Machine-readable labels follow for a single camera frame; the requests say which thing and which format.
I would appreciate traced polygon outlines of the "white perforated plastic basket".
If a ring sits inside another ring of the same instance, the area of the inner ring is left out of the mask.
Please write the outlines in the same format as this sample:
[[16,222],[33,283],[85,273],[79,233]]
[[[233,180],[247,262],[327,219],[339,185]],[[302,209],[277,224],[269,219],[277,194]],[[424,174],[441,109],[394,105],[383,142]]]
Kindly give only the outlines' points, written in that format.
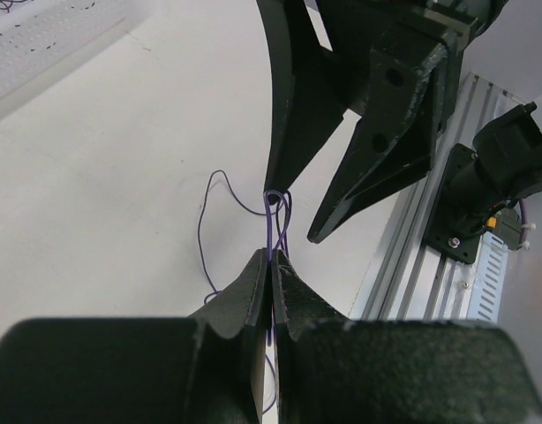
[[146,1],[0,1],[0,120],[32,96],[23,86],[87,44],[148,18]]

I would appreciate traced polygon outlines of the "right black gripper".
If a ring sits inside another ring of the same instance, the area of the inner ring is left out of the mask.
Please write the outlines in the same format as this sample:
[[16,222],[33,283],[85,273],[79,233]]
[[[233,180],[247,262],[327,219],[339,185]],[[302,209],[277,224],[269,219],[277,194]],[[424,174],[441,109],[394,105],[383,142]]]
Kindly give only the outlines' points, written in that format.
[[[433,167],[464,52],[502,1],[258,1],[272,74],[264,189],[284,193],[346,110],[360,116],[307,238],[320,243]],[[309,11],[323,25],[322,43]]]

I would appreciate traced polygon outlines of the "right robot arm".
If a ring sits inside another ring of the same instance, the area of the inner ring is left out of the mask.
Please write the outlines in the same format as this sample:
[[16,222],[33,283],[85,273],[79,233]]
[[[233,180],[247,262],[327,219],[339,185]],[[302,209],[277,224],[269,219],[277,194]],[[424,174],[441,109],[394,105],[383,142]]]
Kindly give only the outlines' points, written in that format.
[[[321,46],[301,1],[261,1],[272,73],[264,193],[284,201],[347,111],[350,144],[308,232],[320,243],[355,214],[424,178],[455,111],[466,48],[502,1],[320,1]],[[467,264],[504,208],[542,191],[542,132],[534,103],[486,124],[451,150],[425,242]]]

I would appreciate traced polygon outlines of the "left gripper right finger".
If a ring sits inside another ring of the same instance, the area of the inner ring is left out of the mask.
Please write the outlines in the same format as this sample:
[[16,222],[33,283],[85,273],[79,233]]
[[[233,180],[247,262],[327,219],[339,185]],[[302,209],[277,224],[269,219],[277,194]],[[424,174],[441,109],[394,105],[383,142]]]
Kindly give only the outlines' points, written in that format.
[[354,321],[270,263],[281,423],[541,423],[523,356],[480,321]]

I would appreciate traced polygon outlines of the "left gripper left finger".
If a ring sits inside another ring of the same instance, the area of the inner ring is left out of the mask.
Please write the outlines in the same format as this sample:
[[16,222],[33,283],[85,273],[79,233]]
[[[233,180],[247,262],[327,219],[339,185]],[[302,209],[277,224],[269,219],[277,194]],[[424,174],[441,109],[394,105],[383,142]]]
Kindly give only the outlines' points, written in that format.
[[33,318],[0,339],[0,423],[259,423],[267,252],[187,317]]

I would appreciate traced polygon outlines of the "aluminium mounting rail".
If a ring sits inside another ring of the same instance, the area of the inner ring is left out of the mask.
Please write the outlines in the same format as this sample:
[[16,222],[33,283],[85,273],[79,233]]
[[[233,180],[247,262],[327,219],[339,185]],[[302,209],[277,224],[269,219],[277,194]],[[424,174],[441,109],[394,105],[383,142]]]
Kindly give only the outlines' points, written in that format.
[[448,153],[469,146],[510,93],[474,73],[460,84],[455,115],[440,137],[430,174],[395,197],[380,245],[353,306],[353,320],[462,320],[467,318],[475,265],[453,261],[424,243]]

